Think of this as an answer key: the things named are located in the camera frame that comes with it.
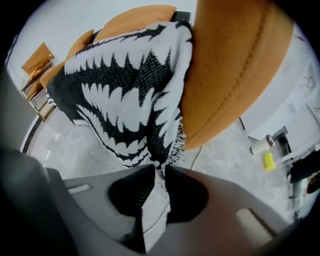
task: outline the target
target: marble floor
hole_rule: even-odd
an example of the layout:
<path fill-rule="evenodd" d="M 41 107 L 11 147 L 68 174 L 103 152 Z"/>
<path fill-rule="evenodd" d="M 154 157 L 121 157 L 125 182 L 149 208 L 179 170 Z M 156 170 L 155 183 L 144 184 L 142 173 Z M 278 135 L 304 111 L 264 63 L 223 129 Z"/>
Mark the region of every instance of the marble floor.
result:
<path fill-rule="evenodd" d="M 184 152 L 184 168 L 235 182 L 272 207 L 288 223 L 292 221 L 292 186 L 287 182 L 287 167 L 278 165 L 266 171 L 264 154 L 252 155 L 254 140 L 247 138 L 239 120 L 200 149 Z M 270 150 L 275 160 L 280 147 Z M 107 174 L 123 170 L 118 160 L 101 145 L 96 134 L 85 126 L 75 126 L 57 108 L 35 132 L 27 154 L 45 167 L 57 169 L 63 179 Z M 170 211 L 169 196 L 158 176 L 153 191 L 143 206 L 142 226 L 147 251 L 166 229 Z"/>

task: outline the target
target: white wall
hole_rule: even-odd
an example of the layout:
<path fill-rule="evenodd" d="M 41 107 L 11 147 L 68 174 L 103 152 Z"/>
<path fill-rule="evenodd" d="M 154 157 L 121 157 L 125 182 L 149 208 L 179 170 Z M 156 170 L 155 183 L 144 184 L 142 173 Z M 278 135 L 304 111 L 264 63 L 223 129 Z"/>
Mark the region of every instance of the white wall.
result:
<path fill-rule="evenodd" d="M 21 89 L 28 79 L 21 66 L 42 42 L 55 56 L 53 63 L 58 64 L 83 33 L 102 29 L 106 22 L 127 10 L 166 4 L 195 15 L 196 3 L 197 0 L 47 0 L 21 30 L 7 71 L 14 85 Z"/>

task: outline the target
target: yellow object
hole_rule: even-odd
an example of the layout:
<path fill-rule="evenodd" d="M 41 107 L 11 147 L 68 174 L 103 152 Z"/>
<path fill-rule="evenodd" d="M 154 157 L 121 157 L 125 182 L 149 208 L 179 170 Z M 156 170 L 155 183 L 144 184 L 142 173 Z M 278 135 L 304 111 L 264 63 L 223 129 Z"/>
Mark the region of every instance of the yellow object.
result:
<path fill-rule="evenodd" d="M 276 164 L 274 162 L 274 157 L 272 153 L 266 153 L 264 155 L 264 165 L 267 171 L 272 171 L 273 169 L 276 168 Z"/>

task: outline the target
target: black and white blanket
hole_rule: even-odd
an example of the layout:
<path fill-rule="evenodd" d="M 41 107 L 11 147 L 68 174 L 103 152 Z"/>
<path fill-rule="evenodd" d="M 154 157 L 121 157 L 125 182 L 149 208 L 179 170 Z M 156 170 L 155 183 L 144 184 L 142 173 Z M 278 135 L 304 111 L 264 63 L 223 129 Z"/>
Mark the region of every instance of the black and white blanket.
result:
<path fill-rule="evenodd" d="M 174 164 L 184 146 L 191 37 L 188 22 L 162 21 L 93 43 L 50 81 L 48 101 L 75 125 L 91 126 L 124 166 Z"/>

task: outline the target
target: white tile floor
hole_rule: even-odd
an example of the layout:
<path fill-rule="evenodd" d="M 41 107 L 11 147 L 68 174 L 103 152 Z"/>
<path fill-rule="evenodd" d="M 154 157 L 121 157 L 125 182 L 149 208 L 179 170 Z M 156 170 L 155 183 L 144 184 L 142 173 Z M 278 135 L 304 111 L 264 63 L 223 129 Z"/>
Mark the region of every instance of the white tile floor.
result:
<path fill-rule="evenodd" d="M 239 120 L 206 143 L 197 159 L 194 170 L 235 182 L 263 200 L 287 222 L 292 220 L 289 196 L 292 188 L 287 182 L 286 166 L 277 166 L 267 172 L 263 153 L 252 155 L 253 140 L 246 138 Z M 199 149 L 184 152 L 186 162 L 181 166 L 191 168 Z M 274 159 L 281 157 L 275 146 Z M 101 145 L 89 127 L 73 125 L 57 108 L 37 129 L 27 154 L 38 159 L 45 167 L 57 169 L 63 179 L 107 174 L 123 170 L 117 159 Z M 143 230 L 147 251 L 157 242 L 166 228 L 170 207 L 169 196 L 163 181 L 157 177 L 155 187 L 143 206 Z"/>

